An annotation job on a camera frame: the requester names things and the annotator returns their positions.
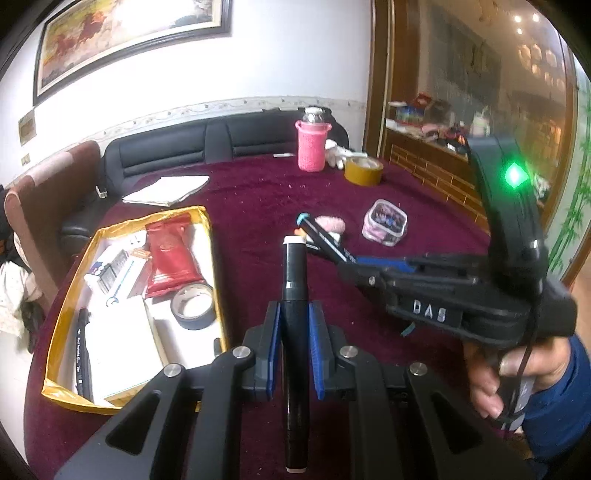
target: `blue sleeve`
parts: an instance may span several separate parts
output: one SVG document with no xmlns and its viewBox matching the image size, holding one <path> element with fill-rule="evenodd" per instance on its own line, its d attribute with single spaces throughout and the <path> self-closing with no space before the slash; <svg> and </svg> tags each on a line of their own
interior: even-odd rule
<svg viewBox="0 0 591 480">
<path fill-rule="evenodd" d="M 569 339 L 569 366 L 553 387 L 532 395 L 523 429 L 536 460 L 571 449 L 591 423 L 591 367 L 579 337 Z"/>
</svg>

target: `white wall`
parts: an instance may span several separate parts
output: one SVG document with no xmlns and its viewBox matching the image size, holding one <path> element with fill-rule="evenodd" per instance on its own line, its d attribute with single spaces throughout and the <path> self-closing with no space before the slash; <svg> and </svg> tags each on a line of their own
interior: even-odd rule
<svg viewBox="0 0 591 480">
<path fill-rule="evenodd" d="M 147 51 L 79 79 L 37 106 L 37 136 L 21 147 L 40 36 L 41 26 L 0 81 L 3 184 L 101 129 L 178 106 L 281 95 L 367 100 L 371 0 L 234 0 L 230 36 Z M 363 131 L 349 135 L 359 148 Z"/>
</svg>

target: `black leather sofa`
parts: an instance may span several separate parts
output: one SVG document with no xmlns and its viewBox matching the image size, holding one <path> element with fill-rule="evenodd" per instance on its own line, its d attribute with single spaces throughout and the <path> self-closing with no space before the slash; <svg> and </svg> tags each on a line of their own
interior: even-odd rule
<svg viewBox="0 0 591 480">
<path fill-rule="evenodd" d="M 61 247 L 70 255 L 82 251 L 101 219 L 135 183 L 154 171 L 198 163 L 239 161 L 262 154 L 296 153 L 295 122 L 299 110 L 266 110 L 185 122 L 113 140 L 99 164 L 99 188 L 108 196 L 89 193 L 80 209 L 61 228 Z M 349 136 L 330 109 L 324 118 L 332 129 L 329 138 L 349 148 Z"/>
</svg>

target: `blue gripper pad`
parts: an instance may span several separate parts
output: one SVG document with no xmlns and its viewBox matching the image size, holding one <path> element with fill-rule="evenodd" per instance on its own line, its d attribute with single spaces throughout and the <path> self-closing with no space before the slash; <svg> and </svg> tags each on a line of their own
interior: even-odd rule
<svg viewBox="0 0 591 480">
<path fill-rule="evenodd" d="M 269 375 L 267 377 L 267 398 L 273 398 L 275 390 L 275 372 L 277 371 L 277 359 L 279 358 L 279 318 L 281 316 L 281 303 L 277 303 L 275 322 L 273 323 L 273 335 L 271 337 L 271 351 L 269 352 Z"/>
<path fill-rule="evenodd" d="M 318 339 L 318 319 L 314 314 L 312 304 L 308 305 L 310 317 L 310 358 L 312 361 L 312 373 L 314 375 L 314 388 L 318 400 L 324 400 L 324 373 L 322 359 L 320 357 L 320 345 Z"/>
<path fill-rule="evenodd" d="M 403 273 L 412 273 L 415 268 L 408 265 L 404 260 L 396 258 L 381 257 L 357 257 L 357 263 L 360 265 L 373 265 L 375 267 L 392 267 Z"/>
</svg>

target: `white box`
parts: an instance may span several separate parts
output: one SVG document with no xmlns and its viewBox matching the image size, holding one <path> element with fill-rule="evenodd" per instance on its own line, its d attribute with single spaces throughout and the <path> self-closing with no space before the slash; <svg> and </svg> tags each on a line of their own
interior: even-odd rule
<svg viewBox="0 0 591 480">
<path fill-rule="evenodd" d="M 107 293 L 127 260 L 128 253 L 119 245 L 110 245 L 84 275 L 84 281 L 94 293 Z"/>
<path fill-rule="evenodd" d="M 107 292 L 105 306 L 111 307 L 130 297 L 141 295 L 151 273 L 151 263 L 149 252 L 132 251 Z"/>
</svg>

